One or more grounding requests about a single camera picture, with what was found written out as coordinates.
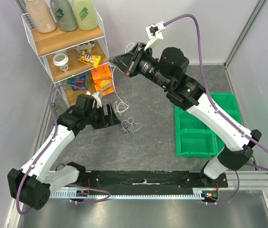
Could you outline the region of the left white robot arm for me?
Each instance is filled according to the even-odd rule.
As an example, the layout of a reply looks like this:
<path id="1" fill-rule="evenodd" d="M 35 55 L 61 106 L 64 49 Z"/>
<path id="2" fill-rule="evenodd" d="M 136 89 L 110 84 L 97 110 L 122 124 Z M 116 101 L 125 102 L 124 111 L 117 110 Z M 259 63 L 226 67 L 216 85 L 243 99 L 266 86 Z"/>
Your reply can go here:
<path id="1" fill-rule="evenodd" d="M 13 168 L 9 171 L 9 190 L 16 202 L 39 210 L 50 195 L 62 187 L 85 184 L 86 169 L 75 162 L 54 173 L 49 173 L 49 170 L 64 148 L 86 126 L 97 130 L 120 124 L 110 103 L 106 104 L 108 113 L 104 113 L 102 96 L 101 92 L 78 95 L 75 105 L 58 117 L 51 134 L 37 153 L 19 170 Z"/>

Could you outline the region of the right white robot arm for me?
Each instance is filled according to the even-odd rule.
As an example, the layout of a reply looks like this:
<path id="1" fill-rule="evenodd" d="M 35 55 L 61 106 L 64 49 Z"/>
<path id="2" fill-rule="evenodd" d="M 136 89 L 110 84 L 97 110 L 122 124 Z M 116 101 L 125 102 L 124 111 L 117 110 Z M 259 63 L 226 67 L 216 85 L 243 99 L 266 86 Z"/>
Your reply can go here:
<path id="1" fill-rule="evenodd" d="M 110 57 L 109 62 L 125 76 L 143 75 L 163 88 L 171 103 L 202 121 L 225 143 L 204 165 L 199 175 L 203 186 L 212 186 L 222 173 L 237 171 L 250 160 L 261 132 L 245 128 L 214 103 L 205 88 L 185 73 L 189 60 L 180 49 L 167 47 L 160 58 L 154 58 L 152 49 L 138 42 L 128 52 Z"/>

